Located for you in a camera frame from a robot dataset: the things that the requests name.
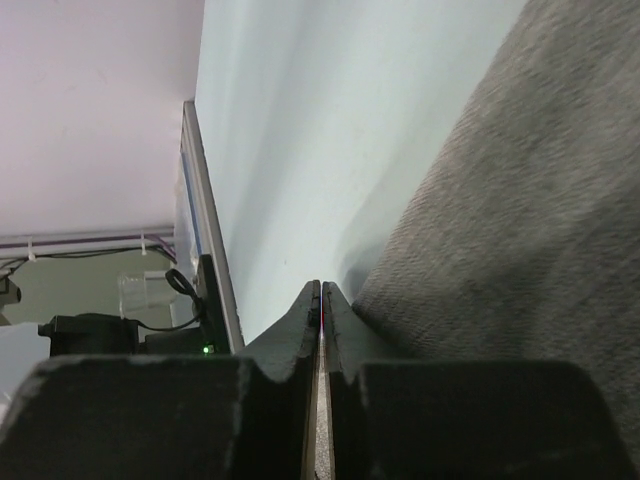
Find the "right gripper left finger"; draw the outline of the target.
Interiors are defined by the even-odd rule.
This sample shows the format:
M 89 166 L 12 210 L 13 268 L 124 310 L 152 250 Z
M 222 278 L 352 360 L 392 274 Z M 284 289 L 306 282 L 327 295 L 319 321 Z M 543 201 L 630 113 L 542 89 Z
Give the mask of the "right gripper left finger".
M 310 479 L 321 287 L 234 355 L 60 356 L 1 426 L 5 479 Z

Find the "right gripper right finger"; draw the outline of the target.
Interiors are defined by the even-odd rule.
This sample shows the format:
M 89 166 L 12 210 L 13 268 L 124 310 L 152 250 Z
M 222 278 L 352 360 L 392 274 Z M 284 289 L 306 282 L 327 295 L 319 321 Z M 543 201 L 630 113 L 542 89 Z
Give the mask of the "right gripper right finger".
M 430 362 L 386 343 L 322 287 L 338 479 L 635 479 L 591 378 L 555 361 Z

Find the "grey cloth napkin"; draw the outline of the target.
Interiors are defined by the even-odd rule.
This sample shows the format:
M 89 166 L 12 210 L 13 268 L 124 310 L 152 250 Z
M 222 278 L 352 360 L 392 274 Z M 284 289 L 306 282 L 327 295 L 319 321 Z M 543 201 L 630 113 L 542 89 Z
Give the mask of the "grey cloth napkin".
M 429 359 L 561 359 L 639 449 L 639 5 L 530 1 L 353 307 Z

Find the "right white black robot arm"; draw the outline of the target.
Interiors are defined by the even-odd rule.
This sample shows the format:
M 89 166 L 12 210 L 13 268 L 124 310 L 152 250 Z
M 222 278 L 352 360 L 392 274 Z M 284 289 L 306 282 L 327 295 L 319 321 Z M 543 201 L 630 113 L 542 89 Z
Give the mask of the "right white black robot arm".
M 635 479 L 593 381 L 559 362 L 423 362 L 385 343 L 337 286 L 311 281 L 239 352 L 217 278 L 164 280 L 194 306 L 135 320 L 57 316 L 1 427 L 5 479 L 310 479 L 317 380 L 336 479 Z

